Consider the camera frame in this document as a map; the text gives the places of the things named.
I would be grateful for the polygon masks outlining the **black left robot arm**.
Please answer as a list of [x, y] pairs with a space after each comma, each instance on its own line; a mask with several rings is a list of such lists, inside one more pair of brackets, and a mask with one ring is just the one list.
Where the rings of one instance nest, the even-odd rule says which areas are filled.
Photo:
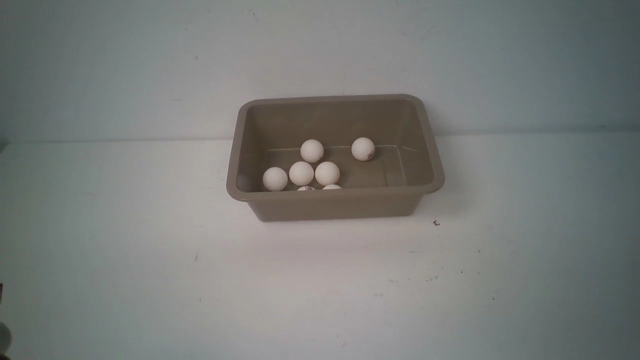
[[10, 358], [7, 356], [7, 351], [13, 341], [13, 335], [7, 326], [6, 323], [0, 322], [0, 359], [1, 360], [9, 360]]

